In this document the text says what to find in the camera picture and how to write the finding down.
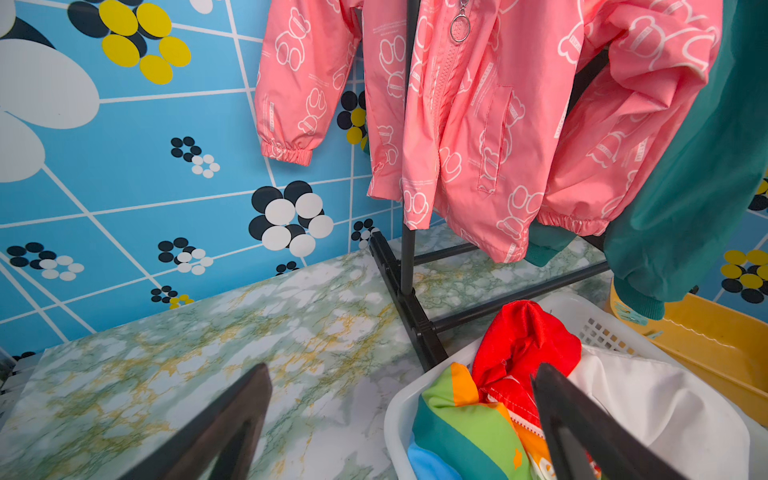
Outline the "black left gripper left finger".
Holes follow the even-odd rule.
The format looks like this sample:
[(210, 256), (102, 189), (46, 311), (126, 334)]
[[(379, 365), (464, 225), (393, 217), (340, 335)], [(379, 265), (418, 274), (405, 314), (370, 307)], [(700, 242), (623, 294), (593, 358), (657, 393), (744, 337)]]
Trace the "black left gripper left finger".
[(248, 370), (124, 479), (245, 479), (272, 395), (268, 366)]

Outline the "green jacket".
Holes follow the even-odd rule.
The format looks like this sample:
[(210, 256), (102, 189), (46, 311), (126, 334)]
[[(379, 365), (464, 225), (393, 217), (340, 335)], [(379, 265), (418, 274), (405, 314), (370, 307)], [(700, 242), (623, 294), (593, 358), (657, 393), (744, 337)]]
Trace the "green jacket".
[(698, 95), (603, 251), (620, 300), (660, 320), (715, 262), (767, 168), (767, 4), (726, 1), (723, 44)]

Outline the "white red cartoon jacket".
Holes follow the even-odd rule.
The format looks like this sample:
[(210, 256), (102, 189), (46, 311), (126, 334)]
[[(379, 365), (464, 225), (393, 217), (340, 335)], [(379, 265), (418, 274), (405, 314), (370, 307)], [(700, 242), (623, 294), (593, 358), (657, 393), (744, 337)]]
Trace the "white red cartoon jacket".
[(688, 479), (745, 479), (750, 435), (692, 373), (584, 344), (533, 301), (505, 305), (470, 365), (419, 396), (407, 457), (419, 479), (551, 479), (533, 381), (550, 365)]

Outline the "pink jacket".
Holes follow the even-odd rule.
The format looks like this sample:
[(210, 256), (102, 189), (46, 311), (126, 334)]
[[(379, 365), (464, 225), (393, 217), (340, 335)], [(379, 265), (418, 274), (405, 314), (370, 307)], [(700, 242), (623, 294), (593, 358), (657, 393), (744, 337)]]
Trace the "pink jacket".
[(254, 95), (262, 153), (306, 166), (364, 60), (372, 179), (405, 225), (441, 215), (498, 263), (533, 223), (602, 234), (706, 86), (719, 1), (275, 1)]

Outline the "white plastic basket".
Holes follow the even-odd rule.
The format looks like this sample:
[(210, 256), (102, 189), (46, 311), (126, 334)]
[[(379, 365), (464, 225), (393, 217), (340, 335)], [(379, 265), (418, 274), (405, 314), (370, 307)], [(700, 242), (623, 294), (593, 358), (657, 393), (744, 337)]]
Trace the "white plastic basket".
[[(558, 318), (569, 332), (588, 345), (636, 354), (677, 367), (681, 365), (653, 345), (645, 336), (580, 296), (556, 292), (541, 300), (540, 305), (545, 311)], [(446, 360), (400, 390), (390, 402), (385, 414), (384, 437), (388, 454), (399, 479), (416, 477), (407, 458), (407, 447), (417, 411), (418, 397), (451, 363), (469, 365), (481, 341), (481, 338), (477, 338), (447, 357)], [(750, 433), (749, 477), (765, 479), (767, 477), (767, 430), (741, 409), (737, 409), (736, 412)]]

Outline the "yellow plastic tray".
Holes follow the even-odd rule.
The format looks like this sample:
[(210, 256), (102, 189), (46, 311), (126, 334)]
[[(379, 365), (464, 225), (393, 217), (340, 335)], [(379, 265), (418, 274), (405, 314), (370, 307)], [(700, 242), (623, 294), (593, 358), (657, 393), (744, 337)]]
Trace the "yellow plastic tray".
[(649, 320), (610, 289), (608, 308), (631, 329), (767, 425), (767, 324), (693, 294)]

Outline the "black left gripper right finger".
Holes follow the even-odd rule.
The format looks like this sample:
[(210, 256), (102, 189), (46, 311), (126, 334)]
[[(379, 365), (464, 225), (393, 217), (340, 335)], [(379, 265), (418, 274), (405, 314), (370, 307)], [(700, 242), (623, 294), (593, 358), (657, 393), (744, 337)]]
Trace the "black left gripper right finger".
[(682, 477), (552, 365), (539, 367), (532, 388), (558, 479), (593, 479), (592, 463), (610, 479)]

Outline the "black clothes rack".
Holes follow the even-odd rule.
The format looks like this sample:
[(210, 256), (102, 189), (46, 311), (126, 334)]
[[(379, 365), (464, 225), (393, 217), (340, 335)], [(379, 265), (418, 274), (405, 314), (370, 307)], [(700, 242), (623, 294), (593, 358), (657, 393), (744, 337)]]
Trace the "black clothes rack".
[(607, 262), (603, 260), (493, 297), (464, 310), (457, 310), (439, 318), (431, 318), (418, 297), (415, 280), (416, 268), (420, 265), (428, 265), (476, 251), (478, 247), (472, 243), (462, 243), (418, 254), (416, 252), (416, 234), (417, 231), (412, 227), (403, 226), (400, 256), (396, 257), (389, 242), (381, 234), (375, 233), (370, 240), (370, 252), (397, 308), (413, 349), (426, 371), (447, 359), (444, 344), (439, 338), (441, 333), (495, 313), (506, 303), (533, 299), (540, 295), (552, 293), (609, 270)]

